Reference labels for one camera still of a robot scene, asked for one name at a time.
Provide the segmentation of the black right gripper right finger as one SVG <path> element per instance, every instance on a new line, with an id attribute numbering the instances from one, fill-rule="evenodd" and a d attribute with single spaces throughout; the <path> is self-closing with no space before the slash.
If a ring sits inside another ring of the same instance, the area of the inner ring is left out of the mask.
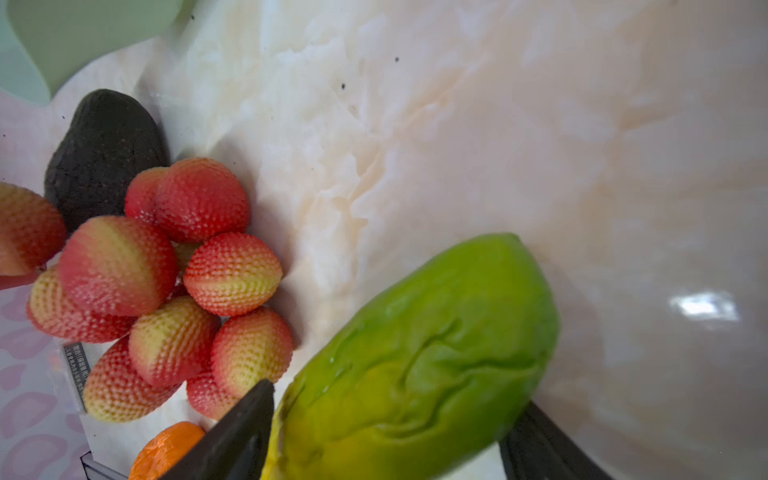
<path id="1" fill-rule="evenodd" d="M 535 403 L 499 441 L 507 479 L 611 480 Z"/>

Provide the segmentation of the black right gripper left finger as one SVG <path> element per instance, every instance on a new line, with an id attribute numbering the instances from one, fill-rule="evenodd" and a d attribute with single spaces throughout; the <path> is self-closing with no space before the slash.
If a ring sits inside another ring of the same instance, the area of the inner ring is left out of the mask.
<path id="1" fill-rule="evenodd" d="M 274 391 L 272 382 L 259 381 L 163 478 L 261 478 L 275 409 Z"/>

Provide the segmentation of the small orange fake tangerine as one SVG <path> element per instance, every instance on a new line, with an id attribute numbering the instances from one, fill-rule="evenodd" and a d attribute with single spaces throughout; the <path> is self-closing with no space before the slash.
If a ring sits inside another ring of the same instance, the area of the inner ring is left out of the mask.
<path id="1" fill-rule="evenodd" d="M 160 479 L 205 435 L 202 427 L 189 421 L 176 423 L 154 437 L 138 454 L 129 480 Z"/>

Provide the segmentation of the red fake lychee bunch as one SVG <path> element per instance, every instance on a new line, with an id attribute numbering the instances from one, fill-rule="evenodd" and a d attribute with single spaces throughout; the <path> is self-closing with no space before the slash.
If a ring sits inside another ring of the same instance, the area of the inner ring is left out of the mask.
<path id="1" fill-rule="evenodd" d="M 60 339 L 105 343 L 82 394 L 87 413 L 138 420 L 185 388 L 222 419 L 293 356 L 287 323 L 268 307 L 283 277 L 247 231 L 247 194 L 225 165 L 189 158 L 135 176 L 121 215 L 73 232 L 42 196 L 1 187 L 1 273 L 34 276 L 27 316 Z"/>

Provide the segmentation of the dark fake avocado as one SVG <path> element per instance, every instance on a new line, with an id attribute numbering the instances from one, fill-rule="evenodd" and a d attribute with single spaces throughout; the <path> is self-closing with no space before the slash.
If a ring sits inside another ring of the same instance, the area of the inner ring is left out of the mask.
<path id="1" fill-rule="evenodd" d="M 92 217 L 122 215 L 131 181 L 145 170 L 169 165 L 150 113 L 129 95 L 98 89 L 80 101 L 52 155 L 44 196 L 71 234 Z"/>

